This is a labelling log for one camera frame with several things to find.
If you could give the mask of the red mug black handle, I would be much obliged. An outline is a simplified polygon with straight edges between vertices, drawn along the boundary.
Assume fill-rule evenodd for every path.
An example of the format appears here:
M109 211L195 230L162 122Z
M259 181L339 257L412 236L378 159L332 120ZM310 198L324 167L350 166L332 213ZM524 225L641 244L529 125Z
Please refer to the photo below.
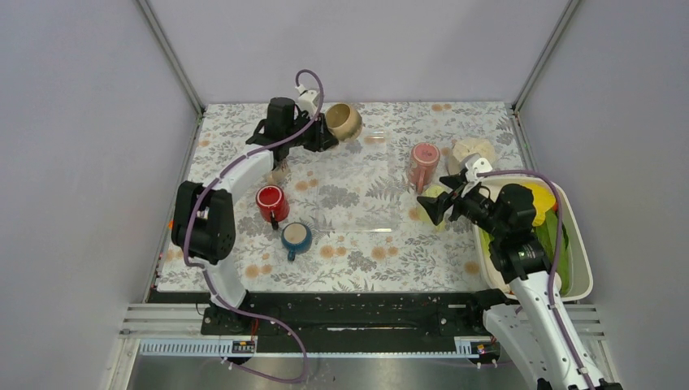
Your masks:
M280 228L280 222L288 217L290 211L284 190L276 185L261 187L255 195L255 203L262 218L273 230Z

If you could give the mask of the blue ribbed mug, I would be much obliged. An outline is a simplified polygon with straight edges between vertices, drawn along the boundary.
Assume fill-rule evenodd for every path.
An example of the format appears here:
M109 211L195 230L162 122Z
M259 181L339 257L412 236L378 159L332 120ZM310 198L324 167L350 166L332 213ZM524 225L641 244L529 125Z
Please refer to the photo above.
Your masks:
M290 223L282 231L281 242L287 250L287 259L293 262L298 254L310 250L313 242L312 231L303 223Z

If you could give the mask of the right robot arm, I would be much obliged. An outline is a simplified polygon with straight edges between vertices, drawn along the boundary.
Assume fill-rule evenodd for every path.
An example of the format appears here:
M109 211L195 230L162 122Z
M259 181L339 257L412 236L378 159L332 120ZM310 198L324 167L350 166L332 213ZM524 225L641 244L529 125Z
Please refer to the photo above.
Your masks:
M499 289L473 293L467 327L495 336L534 389L622 388L608 381L588 354L555 289L557 266L532 226L532 191L508 183L491 199L465 173L444 176L441 182L451 190L420 196L418 204L434 224L449 211L451 220L464 217L490 234L490 260L518 301L510 303Z

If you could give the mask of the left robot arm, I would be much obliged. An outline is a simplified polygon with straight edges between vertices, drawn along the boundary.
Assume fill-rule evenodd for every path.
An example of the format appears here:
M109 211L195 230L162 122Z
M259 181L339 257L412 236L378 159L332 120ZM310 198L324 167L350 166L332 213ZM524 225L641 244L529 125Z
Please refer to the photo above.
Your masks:
M177 189L172 243L182 249L185 266L202 272L212 302L224 308L220 321L231 333L241 334L252 323L250 309L241 304L247 290L229 260L236 240L234 205L290 149L323 152L337 144L322 108L307 110L304 102L273 97L237 157L209 183L185 181Z

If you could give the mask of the beige round mug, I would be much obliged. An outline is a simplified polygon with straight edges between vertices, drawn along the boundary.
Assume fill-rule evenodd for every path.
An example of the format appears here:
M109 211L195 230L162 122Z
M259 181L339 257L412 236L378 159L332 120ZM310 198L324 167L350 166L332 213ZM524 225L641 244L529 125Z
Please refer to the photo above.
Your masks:
M328 130L338 141L353 141L362 132L361 115L347 103L336 103L328 108L325 120Z

